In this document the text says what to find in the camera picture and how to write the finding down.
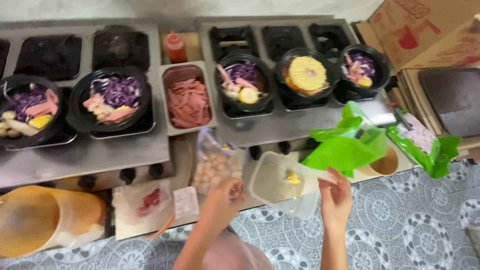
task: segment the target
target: stove burner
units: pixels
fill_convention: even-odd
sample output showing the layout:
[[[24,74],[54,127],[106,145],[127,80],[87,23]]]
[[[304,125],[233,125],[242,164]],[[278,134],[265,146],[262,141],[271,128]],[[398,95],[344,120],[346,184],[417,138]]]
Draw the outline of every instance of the stove burner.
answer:
[[[244,50],[258,57],[258,48],[250,27],[210,29],[210,43],[216,62],[234,50]]]
[[[242,111],[225,103],[223,103],[223,110],[229,118],[243,118],[248,116],[270,114],[273,112],[273,101],[270,101],[265,110],[262,111]]]
[[[106,139],[110,137],[120,137],[133,134],[147,133],[152,130],[155,124],[156,122],[153,117],[153,105],[150,105],[143,117],[140,118],[133,126],[117,132],[92,131],[90,132],[90,137],[94,139]]]
[[[288,96],[288,93],[287,93],[288,86],[286,86],[283,83],[280,83],[279,81],[277,81],[277,84],[278,84],[278,93],[280,94],[280,99],[282,100],[282,104],[283,106],[285,106],[285,109],[288,111],[321,108],[321,107],[325,107],[328,103],[328,97],[314,100],[311,103],[296,102]]]
[[[82,39],[73,35],[27,38],[20,50],[14,74],[73,79],[80,71]]]
[[[266,26],[262,29],[268,56],[280,61],[290,49],[305,47],[305,41],[297,26]]]
[[[346,104],[349,100],[355,102],[365,102],[374,100],[377,92],[371,92],[367,95],[359,94],[355,91],[355,88],[350,86],[350,82],[346,80],[340,80],[333,90],[333,95],[335,99],[341,103]]]
[[[317,52],[327,58],[339,57],[340,52],[348,45],[345,32],[340,25],[312,24],[308,27]]]
[[[150,67],[148,36],[133,29],[113,25],[98,32],[93,42],[93,70],[106,67]]]
[[[70,92],[71,92],[72,88],[70,88],[70,87],[60,87],[60,90],[63,91],[64,92],[63,95],[68,98],[70,96]],[[65,100],[65,106],[68,106],[68,100]],[[57,134],[55,134],[52,138],[46,140],[45,142],[43,142],[39,145],[33,146],[33,147],[10,148],[10,149],[7,149],[7,150],[8,151],[18,151],[18,150],[36,149],[36,148],[57,146],[57,145],[65,145],[67,143],[70,143],[71,141],[73,141],[77,137],[78,132],[67,124],[64,117],[59,119],[59,121],[64,121],[64,123],[62,124],[62,126],[63,126],[62,130],[60,132],[58,132]]]
[[[10,42],[0,39],[0,78],[3,77],[3,72],[5,71],[9,49]]]

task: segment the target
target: paper cup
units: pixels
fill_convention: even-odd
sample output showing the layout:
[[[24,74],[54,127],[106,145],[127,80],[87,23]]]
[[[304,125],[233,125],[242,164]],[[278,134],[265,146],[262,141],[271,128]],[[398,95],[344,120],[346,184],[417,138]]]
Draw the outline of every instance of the paper cup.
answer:
[[[398,156],[395,149],[388,146],[386,154],[383,158],[365,165],[359,169],[359,172],[369,176],[392,175],[398,168]]]

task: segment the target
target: white wall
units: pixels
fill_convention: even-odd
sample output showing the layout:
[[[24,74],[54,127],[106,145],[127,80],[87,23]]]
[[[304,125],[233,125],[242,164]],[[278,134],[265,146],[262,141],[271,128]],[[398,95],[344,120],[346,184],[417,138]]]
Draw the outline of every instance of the white wall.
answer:
[[[383,0],[0,0],[0,21],[332,14],[367,19]]]

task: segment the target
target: green plastic bag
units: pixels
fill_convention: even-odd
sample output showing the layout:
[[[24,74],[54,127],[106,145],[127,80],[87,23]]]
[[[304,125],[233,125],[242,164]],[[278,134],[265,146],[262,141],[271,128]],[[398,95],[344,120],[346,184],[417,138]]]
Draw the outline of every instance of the green plastic bag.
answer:
[[[410,113],[404,118],[412,125],[409,131],[403,123],[388,128],[388,136],[432,178],[448,174],[448,164],[458,156],[458,145],[462,138],[449,136],[436,138],[423,124]]]
[[[336,128],[312,130],[312,137],[322,143],[301,162],[303,165],[317,170],[331,166],[352,177],[354,169],[385,156],[386,130],[376,127],[357,103],[349,101],[342,117]]]

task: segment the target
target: person's arm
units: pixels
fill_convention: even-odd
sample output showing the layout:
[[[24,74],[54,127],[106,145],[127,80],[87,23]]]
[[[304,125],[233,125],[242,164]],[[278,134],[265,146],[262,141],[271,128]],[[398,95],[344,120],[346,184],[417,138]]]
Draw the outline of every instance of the person's arm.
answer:
[[[350,182],[339,171],[328,168],[337,184],[319,179],[322,195],[321,212],[324,221],[324,242],[321,270],[347,270],[345,230],[352,209],[353,197]]]
[[[200,218],[172,270],[200,270],[202,268],[202,262],[209,246],[215,241],[218,234],[230,224],[248,197],[248,192],[243,191],[233,202],[230,202],[229,197],[238,193],[242,185],[243,181],[240,178],[229,178],[209,192],[207,201],[200,212]]]

